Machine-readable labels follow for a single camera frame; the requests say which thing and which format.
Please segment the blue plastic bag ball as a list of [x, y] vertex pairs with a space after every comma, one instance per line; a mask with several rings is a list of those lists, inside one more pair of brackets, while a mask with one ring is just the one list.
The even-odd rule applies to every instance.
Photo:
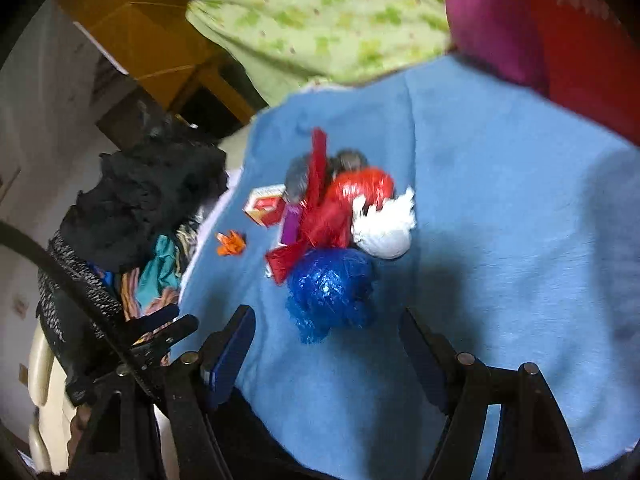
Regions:
[[286, 308], [304, 344], [343, 328], [367, 328], [375, 319], [372, 259], [354, 248], [317, 249], [294, 266]]

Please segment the red plastic bag ball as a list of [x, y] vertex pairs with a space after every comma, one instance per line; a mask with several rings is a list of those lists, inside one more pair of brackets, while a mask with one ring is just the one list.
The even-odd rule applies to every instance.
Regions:
[[358, 196], [366, 198], [368, 206], [381, 209], [386, 200], [394, 197], [395, 182], [380, 168], [366, 167], [355, 171], [344, 171], [330, 183], [324, 198], [343, 205], [352, 206]]

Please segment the red orange medicine box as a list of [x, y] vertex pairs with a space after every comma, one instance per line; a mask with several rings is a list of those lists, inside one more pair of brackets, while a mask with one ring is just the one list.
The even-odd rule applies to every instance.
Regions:
[[285, 208], [284, 192], [284, 184], [253, 188], [243, 207], [244, 214], [258, 226], [278, 224]]

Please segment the red ribbon strip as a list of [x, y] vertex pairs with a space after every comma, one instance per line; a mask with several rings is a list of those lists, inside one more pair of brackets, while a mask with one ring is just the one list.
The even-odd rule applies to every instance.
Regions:
[[346, 248], [349, 245], [352, 213], [338, 200], [326, 198], [326, 133], [312, 132], [312, 150], [308, 162], [308, 185], [296, 241], [265, 255], [271, 277], [282, 285], [296, 263], [313, 249]]

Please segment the black garment pile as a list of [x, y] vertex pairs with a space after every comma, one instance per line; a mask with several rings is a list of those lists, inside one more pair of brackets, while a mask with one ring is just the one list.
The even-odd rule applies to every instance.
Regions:
[[79, 258], [125, 273], [155, 254], [209, 198], [227, 189], [227, 154], [216, 145], [152, 138], [100, 156], [101, 177], [77, 195], [60, 234]]

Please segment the blue cloth blanket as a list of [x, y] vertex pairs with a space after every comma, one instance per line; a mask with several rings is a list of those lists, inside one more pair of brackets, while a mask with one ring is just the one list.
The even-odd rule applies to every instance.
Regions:
[[[410, 250], [376, 267], [374, 323], [304, 344], [288, 292], [266, 275], [274, 232], [244, 214], [321, 128], [416, 193]], [[356, 90], [309, 91], [265, 110], [221, 231], [208, 240], [181, 307], [201, 347], [240, 304], [257, 330], [238, 386], [299, 462], [343, 479], [416, 479], [442, 414], [425, 399], [398, 337], [411, 309], [454, 348], [490, 366], [539, 365], [588, 468], [639, 437], [639, 154], [538, 94], [455, 56]]]

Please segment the black plastic bag ball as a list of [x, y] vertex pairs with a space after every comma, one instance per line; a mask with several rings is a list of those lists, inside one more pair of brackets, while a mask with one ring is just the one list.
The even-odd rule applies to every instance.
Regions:
[[[309, 162], [310, 154], [305, 154], [294, 158], [288, 166], [284, 180], [284, 197], [290, 204], [300, 204], [306, 196]], [[326, 162], [326, 183], [332, 182], [342, 172], [357, 171], [367, 166], [367, 157], [360, 151], [350, 148], [338, 151]]]

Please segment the black white knit garment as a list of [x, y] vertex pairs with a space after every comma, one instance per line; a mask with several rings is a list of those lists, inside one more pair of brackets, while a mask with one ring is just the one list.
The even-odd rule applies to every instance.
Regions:
[[[88, 295], [110, 332], [126, 342], [124, 308], [111, 286], [104, 283], [107, 273], [81, 259], [59, 232], [50, 238], [47, 253]], [[66, 374], [66, 396], [73, 406], [95, 404], [94, 383], [110, 374], [120, 359], [102, 330], [43, 271], [38, 272], [38, 288], [37, 316], [51, 350]]]

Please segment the red Nilrich paper bag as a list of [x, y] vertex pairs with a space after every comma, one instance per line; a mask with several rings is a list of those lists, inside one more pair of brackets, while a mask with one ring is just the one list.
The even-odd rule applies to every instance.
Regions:
[[527, 0], [548, 97], [639, 142], [639, 47], [605, 0]]

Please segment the teal cloth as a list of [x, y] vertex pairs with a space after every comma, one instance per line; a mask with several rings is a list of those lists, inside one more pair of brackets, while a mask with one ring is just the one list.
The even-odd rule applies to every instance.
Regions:
[[144, 267], [136, 290], [136, 300], [142, 312], [162, 296], [166, 288], [178, 289], [181, 278], [177, 266], [179, 257], [174, 241], [166, 235], [157, 237], [154, 256]]

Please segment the orange crumpled wrapper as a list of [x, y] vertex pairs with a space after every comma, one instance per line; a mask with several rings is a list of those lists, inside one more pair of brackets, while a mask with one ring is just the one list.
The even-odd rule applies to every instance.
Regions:
[[229, 230], [227, 233], [217, 233], [218, 242], [217, 254], [221, 257], [239, 256], [246, 248], [246, 241], [243, 234]]

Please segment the white purple medicine box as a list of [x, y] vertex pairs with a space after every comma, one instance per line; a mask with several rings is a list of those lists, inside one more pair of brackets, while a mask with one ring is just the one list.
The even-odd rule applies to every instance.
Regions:
[[279, 243], [284, 246], [292, 245], [298, 237], [300, 219], [303, 214], [301, 204], [286, 204], [281, 220]]

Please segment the white plastic chair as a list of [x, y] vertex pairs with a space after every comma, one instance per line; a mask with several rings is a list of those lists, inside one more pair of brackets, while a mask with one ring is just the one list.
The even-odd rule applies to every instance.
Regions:
[[66, 374], [37, 324], [29, 352], [27, 388], [36, 407], [28, 443], [38, 472], [62, 474], [68, 468], [67, 442], [76, 408], [67, 399], [65, 382]]

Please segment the green floral quilt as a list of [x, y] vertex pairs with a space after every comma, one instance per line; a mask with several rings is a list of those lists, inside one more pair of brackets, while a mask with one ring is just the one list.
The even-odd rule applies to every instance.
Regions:
[[366, 84], [452, 46], [445, 0], [191, 0], [186, 19], [269, 105], [313, 82]]

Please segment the magenta pillow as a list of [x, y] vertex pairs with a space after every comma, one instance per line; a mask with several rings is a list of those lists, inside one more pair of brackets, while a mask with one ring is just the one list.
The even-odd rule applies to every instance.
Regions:
[[526, 0], [445, 0], [461, 53], [498, 76], [546, 94], [544, 47]]

